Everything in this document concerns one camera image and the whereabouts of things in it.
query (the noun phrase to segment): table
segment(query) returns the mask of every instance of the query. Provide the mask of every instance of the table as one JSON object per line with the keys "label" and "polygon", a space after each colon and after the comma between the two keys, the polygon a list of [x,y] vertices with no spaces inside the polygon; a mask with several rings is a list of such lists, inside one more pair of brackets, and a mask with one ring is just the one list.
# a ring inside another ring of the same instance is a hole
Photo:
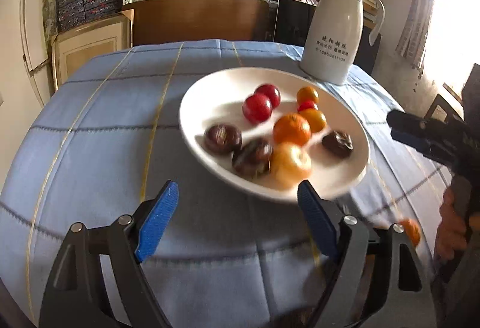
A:
{"label": "table", "polygon": [[[0,241],[8,251],[0,278],[22,310],[38,321],[47,276],[73,222],[108,225],[169,178],[179,185],[178,208],[142,267],[174,327],[261,327],[315,305],[325,280],[298,207],[216,179],[190,154],[178,126],[182,96],[202,76],[239,66],[305,76],[301,54],[300,47],[211,39],[139,46],[79,69],[28,131],[0,196]],[[431,273],[450,173],[392,141],[386,113],[400,107],[360,68],[352,66],[343,86],[321,85],[356,114],[370,142],[367,174],[339,206],[379,226],[417,219],[417,251]],[[112,308],[127,322],[108,258],[102,265]]]}

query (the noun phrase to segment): white plate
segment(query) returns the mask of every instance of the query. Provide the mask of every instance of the white plate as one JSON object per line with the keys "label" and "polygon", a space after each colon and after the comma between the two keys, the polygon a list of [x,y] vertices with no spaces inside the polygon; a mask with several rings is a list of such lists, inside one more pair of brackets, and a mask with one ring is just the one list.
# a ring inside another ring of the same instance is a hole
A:
{"label": "white plate", "polygon": [[[280,90],[281,104],[265,123],[252,126],[242,114],[243,101],[261,84],[274,84]],[[273,69],[236,68],[209,74],[198,80],[182,99],[179,111],[180,130],[193,155],[210,172],[240,190],[277,202],[297,201],[297,187],[275,189],[271,176],[246,180],[234,173],[231,156],[213,156],[203,147],[203,132],[214,123],[236,125],[243,142],[252,138],[272,137],[274,123],[286,113],[296,112],[296,96],[300,88],[312,86],[318,91],[319,109],[325,114],[327,128],[314,134],[305,146],[311,156],[313,170],[309,181],[324,199],[335,198],[358,184],[365,175],[370,148],[362,125],[342,103],[312,82]],[[331,130],[343,130],[353,142],[352,155],[340,160],[327,152],[319,142]]]}

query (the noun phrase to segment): blue gripper pad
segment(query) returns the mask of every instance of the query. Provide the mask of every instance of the blue gripper pad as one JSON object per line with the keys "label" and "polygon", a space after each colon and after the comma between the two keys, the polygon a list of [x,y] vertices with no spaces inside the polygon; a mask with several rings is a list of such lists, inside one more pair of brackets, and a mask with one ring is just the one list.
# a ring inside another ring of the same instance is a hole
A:
{"label": "blue gripper pad", "polygon": [[298,205],[310,228],[311,236],[322,254],[336,260],[338,257],[337,231],[317,198],[318,195],[310,183],[304,181],[299,184]]}
{"label": "blue gripper pad", "polygon": [[169,182],[138,232],[135,257],[142,263],[153,255],[179,201],[179,187]]}

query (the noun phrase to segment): white thermos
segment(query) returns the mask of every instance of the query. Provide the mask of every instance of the white thermos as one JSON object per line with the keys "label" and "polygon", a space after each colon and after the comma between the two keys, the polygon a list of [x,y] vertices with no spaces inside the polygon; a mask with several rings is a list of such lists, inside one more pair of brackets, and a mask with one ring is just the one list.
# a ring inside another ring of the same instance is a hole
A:
{"label": "white thermos", "polygon": [[[373,46],[385,19],[380,0],[379,19],[370,32]],[[320,0],[305,43],[300,67],[320,81],[343,84],[355,59],[363,29],[363,0]]]}

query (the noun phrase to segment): red fruit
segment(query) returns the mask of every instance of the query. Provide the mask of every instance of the red fruit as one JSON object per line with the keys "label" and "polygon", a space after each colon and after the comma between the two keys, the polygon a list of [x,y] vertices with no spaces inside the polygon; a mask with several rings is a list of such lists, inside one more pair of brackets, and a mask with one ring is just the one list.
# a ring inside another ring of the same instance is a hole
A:
{"label": "red fruit", "polygon": [[253,125],[265,122],[272,115],[272,102],[262,93],[249,96],[242,106],[243,115]]}
{"label": "red fruit", "polygon": [[272,108],[275,109],[280,105],[280,91],[273,84],[263,84],[260,85],[254,93],[262,93],[270,99],[272,103]]}
{"label": "red fruit", "polygon": [[315,110],[318,111],[317,103],[315,103],[313,100],[307,100],[306,102],[303,102],[300,106],[298,106],[297,111],[300,112],[309,108],[315,108]]}

